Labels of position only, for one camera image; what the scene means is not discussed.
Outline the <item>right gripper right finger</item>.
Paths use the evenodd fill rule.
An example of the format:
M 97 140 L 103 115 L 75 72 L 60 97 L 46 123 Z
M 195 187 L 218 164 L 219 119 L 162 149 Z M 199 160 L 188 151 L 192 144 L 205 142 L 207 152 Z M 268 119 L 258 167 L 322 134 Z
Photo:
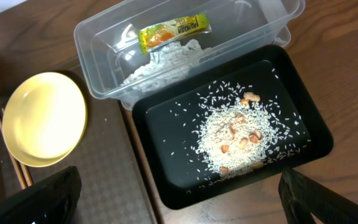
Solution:
M 291 168 L 283 170 L 278 192 L 288 223 L 358 223 L 358 204 Z

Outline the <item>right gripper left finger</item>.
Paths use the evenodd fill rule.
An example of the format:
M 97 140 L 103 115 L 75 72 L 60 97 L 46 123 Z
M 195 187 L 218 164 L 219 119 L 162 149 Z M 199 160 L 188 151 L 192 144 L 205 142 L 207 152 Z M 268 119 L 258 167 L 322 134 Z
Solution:
M 81 192 L 69 166 L 0 202 L 0 223 L 71 223 Z

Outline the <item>wooden chopstick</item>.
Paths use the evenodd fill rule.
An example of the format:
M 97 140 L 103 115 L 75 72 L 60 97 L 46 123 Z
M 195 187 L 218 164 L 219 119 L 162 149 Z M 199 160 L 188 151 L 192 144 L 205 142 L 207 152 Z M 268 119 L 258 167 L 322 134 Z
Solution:
M 28 167 L 25 164 L 19 162 L 17 159 L 16 159 L 16 161 L 22 169 L 23 176 L 25 178 L 25 181 L 27 182 L 27 187 L 30 187 L 34 183 L 33 183 L 33 180 L 32 180 L 32 177 L 31 177 Z
M 0 132 L 2 133 L 2 120 L 0 117 Z M 22 169 L 20 165 L 17 163 L 16 159 L 12 156 L 12 154 L 8 151 L 8 155 L 11 161 L 11 164 L 13 165 L 14 171 L 16 173 L 16 177 L 20 183 L 21 189 L 25 189 L 27 187 L 27 182 L 25 181 L 25 178 L 22 173 Z

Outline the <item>yellow plate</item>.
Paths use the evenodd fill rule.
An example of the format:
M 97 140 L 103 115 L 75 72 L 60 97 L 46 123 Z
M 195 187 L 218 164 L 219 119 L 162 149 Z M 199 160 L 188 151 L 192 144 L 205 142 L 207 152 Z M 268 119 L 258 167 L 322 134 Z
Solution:
M 87 119 L 86 100 L 79 86 L 62 73 L 44 72 L 28 78 L 10 96 L 2 135 L 19 162 L 47 167 L 74 150 Z

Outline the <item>rice and peanut scraps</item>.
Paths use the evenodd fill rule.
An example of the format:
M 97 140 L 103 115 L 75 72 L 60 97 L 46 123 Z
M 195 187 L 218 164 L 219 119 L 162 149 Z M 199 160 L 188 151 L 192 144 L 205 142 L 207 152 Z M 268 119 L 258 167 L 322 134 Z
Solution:
M 155 109 L 164 174 L 184 190 L 286 161 L 311 144 L 275 68 L 230 74 Z

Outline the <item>white napkin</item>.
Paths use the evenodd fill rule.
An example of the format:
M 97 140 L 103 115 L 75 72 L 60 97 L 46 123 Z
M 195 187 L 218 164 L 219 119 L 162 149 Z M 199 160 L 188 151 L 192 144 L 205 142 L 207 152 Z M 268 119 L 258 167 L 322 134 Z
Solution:
M 133 89 L 146 93 L 180 81 L 188 74 L 190 68 L 200 64 L 200 60 L 196 60 L 195 57 L 202 56 L 206 50 L 209 48 L 202 49 L 196 39 L 189 40 L 185 45 L 179 41 L 167 44 L 151 52 L 150 62 L 136 69 L 123 81 L 121 86 L 147 78 L 155 73 L 160 75 L 133 86 Z

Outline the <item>green yellow snack wrapper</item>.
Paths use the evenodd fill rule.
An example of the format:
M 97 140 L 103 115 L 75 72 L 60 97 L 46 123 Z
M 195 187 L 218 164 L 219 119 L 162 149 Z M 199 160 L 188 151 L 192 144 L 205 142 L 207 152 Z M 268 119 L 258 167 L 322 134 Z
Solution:
M 185 16 L 161 22 L 138 31 L 140 51 L 143 55 L 189 35 L 211 32 L 206 14 Z

